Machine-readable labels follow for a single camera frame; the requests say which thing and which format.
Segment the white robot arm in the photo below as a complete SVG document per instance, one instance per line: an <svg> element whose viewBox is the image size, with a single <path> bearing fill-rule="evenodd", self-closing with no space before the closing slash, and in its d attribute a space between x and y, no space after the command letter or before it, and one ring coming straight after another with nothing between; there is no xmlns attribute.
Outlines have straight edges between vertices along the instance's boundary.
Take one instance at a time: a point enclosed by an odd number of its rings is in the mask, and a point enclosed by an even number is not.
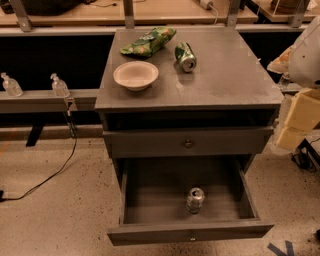
<svg viewBox="0 0 320 256"><path fill-rule="evenodd" d="M294 151L320 122L320 17L312 20L295 42L267 66L267 70L286 74L301 90L291 98L276 144Z"/></svg>

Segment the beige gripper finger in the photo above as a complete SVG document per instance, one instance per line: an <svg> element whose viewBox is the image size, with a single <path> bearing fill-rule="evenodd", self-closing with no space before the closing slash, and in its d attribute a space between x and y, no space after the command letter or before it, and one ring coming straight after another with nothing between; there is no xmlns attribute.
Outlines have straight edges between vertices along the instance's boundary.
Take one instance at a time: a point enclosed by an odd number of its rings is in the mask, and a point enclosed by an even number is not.
<svg viewBox="0 0 320 256"><path fill-rule="evenodd" d="M289 62L291 53L293 51L293 47L288 47L285 51L283 51L276 59L271 61L267 70L277 74L284 74L289 72Z"/></svg>
<svg viewBox="0 0 320 256"><path fill-rule="evenodd" d="M305 136L320 123L320 91L305 88L290 98L290 107L285 116L276 144L294 151Z"/></svg>

